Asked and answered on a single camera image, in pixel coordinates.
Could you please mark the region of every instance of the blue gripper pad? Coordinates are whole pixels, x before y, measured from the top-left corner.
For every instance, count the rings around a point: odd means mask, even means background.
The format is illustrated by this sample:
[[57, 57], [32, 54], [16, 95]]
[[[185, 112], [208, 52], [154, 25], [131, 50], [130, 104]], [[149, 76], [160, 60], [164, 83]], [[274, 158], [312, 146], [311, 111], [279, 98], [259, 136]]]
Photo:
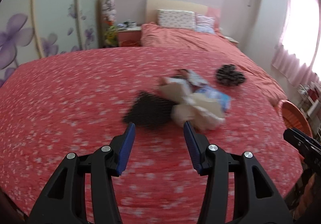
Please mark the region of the blue gripper pad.
[[126, 136], [123, 142], [123, 145], [120, 148], [119, 154], [118, 154], [118, 164], [116, 168], [116, 172], [119, 174], [119, 176], [122, 174], [122, 172], [126, 169], [129, 155], [132, 150], [134, 140], [135, 140], [135, 124], [131, 123], [125, 132]]
[[187, 121], [184, 123], [183, 132], [184, 132], [184, 138], [187, 145], [187, 149], [192, 160], [193, 168], [197, 170], [198, 174], [200, 174], [202, 170], [201, 152], [196, 144], [196, 141], [195, 141], [196, 133], [192, 125], [190, 124], [190, 122]]

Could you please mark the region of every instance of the nightstand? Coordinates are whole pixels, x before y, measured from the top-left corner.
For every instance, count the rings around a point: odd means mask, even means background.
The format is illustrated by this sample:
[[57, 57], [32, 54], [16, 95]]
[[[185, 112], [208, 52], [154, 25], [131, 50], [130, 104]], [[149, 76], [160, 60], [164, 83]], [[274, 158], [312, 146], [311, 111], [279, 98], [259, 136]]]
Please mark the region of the nightstand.
[[229, 37], [229, 36], [224, 36], [225, 39], [227, 39], [232, 45], [235, 45], [236, 47], [238, 47], [238, 42], [236, 40], [234, 40], [233, 38]]
[[140, 44], [140, 39], [142, 37], [142, 27], [136, 26], [133, 28], [118, 29], [118, 45], [121, 46], [121, 43], [124, 41], [135, 41]]

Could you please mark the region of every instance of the red bedspread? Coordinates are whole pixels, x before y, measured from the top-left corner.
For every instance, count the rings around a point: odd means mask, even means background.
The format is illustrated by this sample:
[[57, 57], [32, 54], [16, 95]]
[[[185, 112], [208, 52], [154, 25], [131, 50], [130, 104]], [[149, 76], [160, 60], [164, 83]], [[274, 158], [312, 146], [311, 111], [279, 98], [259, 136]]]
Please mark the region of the red bedspread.
[[[155, 91], [159, 76], [189, 68], [232, 97], [225, 124], [205, 133], [209, 141], [231, 153], [252, 151], [286, 194], [301, 174], [298, 154], [283, 141], [283, 122], [251, 78], [238, 87], [216, 84], [214, 71], [230, 62], [220, 53], [142, 47], [21, 65], [0, 89], [0, 186], [29, 214], [67, 153], [84, 155], [109, 144], [125, 130], [121, 118], [140, 90]], [[158, 131], [137, 128], [127, 169], [114, 178], [124, 223], [194, 224], [205, 185], [174, 123]], [[234, 192], [229, 194], [230, 203]], [[92, 220], [89, 204], [87, 213]]]
[[200, 33], [186, 29], [168, 29], [154, 23], [142, 26], [142, 45], [146, 47], [169, 47], [180, 50], [205, 50], [224, 54], [232, 64], [251, 78], [253, 83], [262, 91], [272, 106], [277, 106], [282, 99], [288, 99], [279, 84], [261, 67], [244, 55], [221, 36]]

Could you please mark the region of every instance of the floral pillowcase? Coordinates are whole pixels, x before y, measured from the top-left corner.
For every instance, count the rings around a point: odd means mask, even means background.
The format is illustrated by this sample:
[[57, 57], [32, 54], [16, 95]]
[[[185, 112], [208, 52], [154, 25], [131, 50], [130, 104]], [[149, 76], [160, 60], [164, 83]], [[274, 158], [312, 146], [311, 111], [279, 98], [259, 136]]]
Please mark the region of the floral pillowcase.
[[158, 25], [166, 28], [195, 30], [195, 13], [182, 10], [158, 10]]

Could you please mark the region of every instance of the orange laundry basket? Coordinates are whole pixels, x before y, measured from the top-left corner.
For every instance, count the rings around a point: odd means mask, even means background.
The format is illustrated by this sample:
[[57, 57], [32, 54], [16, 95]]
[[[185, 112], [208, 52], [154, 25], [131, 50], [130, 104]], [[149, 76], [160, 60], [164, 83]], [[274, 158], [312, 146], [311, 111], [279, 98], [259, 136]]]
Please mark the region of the orange laundry basket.
[[297, 128], [307, 136], [313, 138], [312, 131], [308, 121], [304, 118], [302, 112], [291, 102], [281, 100], [277, 106], [277, 112], [284, 121], [286, 128]]

